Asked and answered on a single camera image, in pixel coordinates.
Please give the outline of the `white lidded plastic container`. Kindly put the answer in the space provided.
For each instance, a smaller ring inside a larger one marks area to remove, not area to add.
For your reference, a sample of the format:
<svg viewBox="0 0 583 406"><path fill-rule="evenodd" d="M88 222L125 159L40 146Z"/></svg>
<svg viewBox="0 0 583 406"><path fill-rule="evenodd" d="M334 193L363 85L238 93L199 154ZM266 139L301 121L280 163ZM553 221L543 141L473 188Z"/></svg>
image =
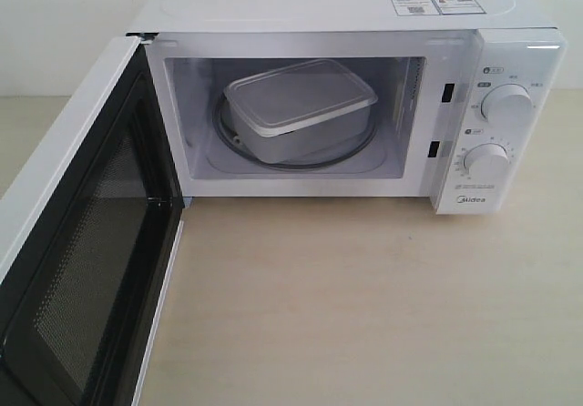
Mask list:
<svg viewBox="0 0 583 406"><path fill-rule="evenodd" d="M242 144L279 164L361 135L378 97L346 66L313 59L233 81L224 96Z"/></svg>

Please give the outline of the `white microwave door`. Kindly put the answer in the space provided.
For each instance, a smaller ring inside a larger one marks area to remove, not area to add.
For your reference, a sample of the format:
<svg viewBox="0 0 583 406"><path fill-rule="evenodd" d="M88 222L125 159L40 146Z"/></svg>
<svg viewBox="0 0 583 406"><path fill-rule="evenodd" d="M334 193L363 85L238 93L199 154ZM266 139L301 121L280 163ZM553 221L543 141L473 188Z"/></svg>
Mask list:
<svg viewBox="0 0 583 406"><path fill-rule="evenodd" d="M110 41L1 200L1 402L135 405L182 231L147 40Z"/></svg>

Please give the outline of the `glass microwave turntable plate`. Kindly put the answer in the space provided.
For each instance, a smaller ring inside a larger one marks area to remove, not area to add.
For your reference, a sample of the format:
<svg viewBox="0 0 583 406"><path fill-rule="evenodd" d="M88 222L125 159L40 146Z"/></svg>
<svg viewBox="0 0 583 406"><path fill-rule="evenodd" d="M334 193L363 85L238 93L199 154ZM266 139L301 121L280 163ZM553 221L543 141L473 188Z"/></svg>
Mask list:
<svg viewBox="0 0 583 406"><path fill-rule="evenodd" d="M224 88L217 98L212 111L211 119L215 133L220 141L232 152L261 167L285 172L304 172L331 167L360 153L369 145L376 133L376 120L371 111L377 102L371 107L369 125L361 135L343 141L334 147L311 153L296 160L279 164L267 164L258 160L240 141L232 123L228 102L224 96Z"/></svg>

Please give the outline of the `white Midea microwave oven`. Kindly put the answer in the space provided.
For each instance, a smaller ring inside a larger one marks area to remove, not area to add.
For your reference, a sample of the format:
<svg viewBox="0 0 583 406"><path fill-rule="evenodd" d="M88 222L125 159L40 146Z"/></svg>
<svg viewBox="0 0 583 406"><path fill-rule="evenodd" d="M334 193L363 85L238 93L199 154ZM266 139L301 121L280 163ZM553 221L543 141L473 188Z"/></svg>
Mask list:
<svg viewBox="0 0 583 406"><path fill-rule="evenodd" d="M148 0L128 28L147 58L182 194L203 197L428 198L439 214L498 211L566 50L531 0L476 0L483 15L399 16L391 0ZM312 59L342 63L378 96L360 153L313 171L261 167L212 125L223 88ZM481 104L522 86L531 120L497 127ZM468 151L494 143L509 166L471 177Z"/></svg>

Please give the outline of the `lower white timer knob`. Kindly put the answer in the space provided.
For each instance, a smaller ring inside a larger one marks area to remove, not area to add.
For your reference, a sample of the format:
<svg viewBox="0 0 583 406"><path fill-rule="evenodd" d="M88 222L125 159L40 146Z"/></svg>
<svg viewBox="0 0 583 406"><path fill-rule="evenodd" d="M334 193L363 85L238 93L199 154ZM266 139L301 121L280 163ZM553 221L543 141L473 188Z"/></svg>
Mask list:
<svg viewBox="0 0 583 406"><path fill-rule="evenodd" d="M504 174L508 169L509 160L503 147L486 143L468 151L463 164L471 177L489 178Z"/></svg>

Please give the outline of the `warning label sticker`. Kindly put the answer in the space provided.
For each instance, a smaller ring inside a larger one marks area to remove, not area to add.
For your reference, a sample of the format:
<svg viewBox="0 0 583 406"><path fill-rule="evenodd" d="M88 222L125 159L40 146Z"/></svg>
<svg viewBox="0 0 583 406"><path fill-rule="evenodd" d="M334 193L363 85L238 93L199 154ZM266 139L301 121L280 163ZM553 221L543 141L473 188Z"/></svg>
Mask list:
<svg viewBox="0 0 583 406"><path fill-rule="evenodd" d="M476 0L391 0L399 16L411 15L483 15L486 11Z"/></svg>

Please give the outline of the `upper white power knob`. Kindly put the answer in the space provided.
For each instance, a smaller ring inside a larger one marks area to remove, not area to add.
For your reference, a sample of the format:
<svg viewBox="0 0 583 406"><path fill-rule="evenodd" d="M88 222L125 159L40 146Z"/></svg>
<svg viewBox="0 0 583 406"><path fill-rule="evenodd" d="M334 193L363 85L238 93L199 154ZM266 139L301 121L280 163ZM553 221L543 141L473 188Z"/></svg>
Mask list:
<svg viewBox="0 0 583 406"><path fill-rule="evenodd" d="M497 127L525 125L531 120L533 111L530 95L516 84L496 87L486 95L481 104L483 118Z"/></svg>

